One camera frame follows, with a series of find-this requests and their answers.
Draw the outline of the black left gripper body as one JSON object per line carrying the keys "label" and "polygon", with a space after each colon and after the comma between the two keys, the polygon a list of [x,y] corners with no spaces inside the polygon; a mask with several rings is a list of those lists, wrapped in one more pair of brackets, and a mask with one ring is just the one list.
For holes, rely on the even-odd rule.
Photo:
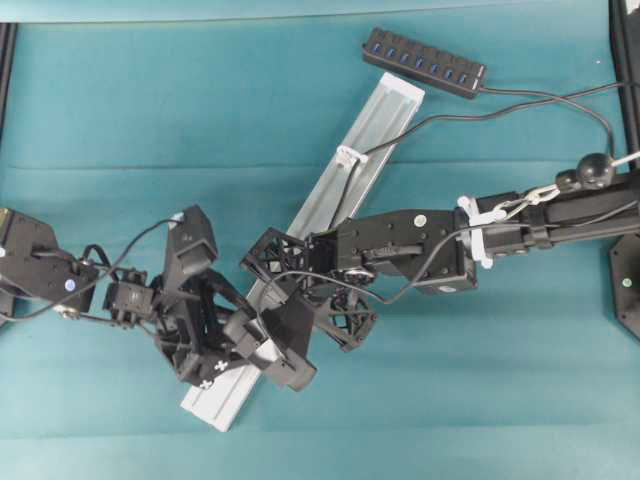
{"label": "black left gripper body", "polygon": [[208,390],[217,377],[247,361],[224,332],[235,313],[250,314],[250,304],[219,272],[208,269],[187,280],[175,300],[166,293],[154,306],[154,343],[177,379]]}

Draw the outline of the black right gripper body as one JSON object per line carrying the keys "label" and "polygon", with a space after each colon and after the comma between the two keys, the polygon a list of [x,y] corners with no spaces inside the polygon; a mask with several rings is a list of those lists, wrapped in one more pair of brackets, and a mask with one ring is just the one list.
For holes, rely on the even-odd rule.
{"label": "black right gripper body", "polygon": [[264,283],[279,274],[298,275],[301,296],[314,314],[313,330],[324,331],[349,352],[361,346],[376,321],[366,296],[358,291],[370,285],[376,274],[360,267],[340,271],[336,252],[332,234],[300,240],[269,228],[241,266]]}

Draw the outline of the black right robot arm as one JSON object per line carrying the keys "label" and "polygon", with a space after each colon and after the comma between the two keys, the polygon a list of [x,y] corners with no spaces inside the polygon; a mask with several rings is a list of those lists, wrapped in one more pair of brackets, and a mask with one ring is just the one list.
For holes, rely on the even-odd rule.
{"label": "black right robot arm", "polygon": [[638,229],[638,169],[621,173],[616,159],[593,153],[524,193],[463,196],[451,210],[348,218],[303,238],[268,229],[242,264],[280,296],[275,307],[258,305],[278,349],[305,355],[319,329],[351,351],[376,322],[370,287],[382,275],[427,294],[472,290],[477,269],[499,257]]}

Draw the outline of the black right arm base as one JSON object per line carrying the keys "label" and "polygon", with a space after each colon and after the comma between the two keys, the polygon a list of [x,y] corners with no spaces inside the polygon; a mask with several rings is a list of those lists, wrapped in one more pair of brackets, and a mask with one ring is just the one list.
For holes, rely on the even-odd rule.
{"label": "black right arm base", "polygon": [[609,250],[615,316],[639,339],[639,234],[621,236]]}

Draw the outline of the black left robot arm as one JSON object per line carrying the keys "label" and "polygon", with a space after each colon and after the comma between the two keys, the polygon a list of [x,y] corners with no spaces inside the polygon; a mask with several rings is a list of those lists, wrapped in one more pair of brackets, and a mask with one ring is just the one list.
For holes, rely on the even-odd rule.
{"label": "black left robot arm", "polygon": [[22,212],[1,211],[1,318],[16,321],[18,299],[43,300],[61,316],[89,319],[95,286],[110,278],[104,323],[140,327],[154,341],[176,377],[210,388],[229,370],[246,365],[224,332],[235,313],[253,317],[247,300],[212,265],[218,257],[213,228],[193,205],[167,222],[163,272],[153,280],[144,271],[110,261],[97,244],[79,257],[61,249],[53,228]]}

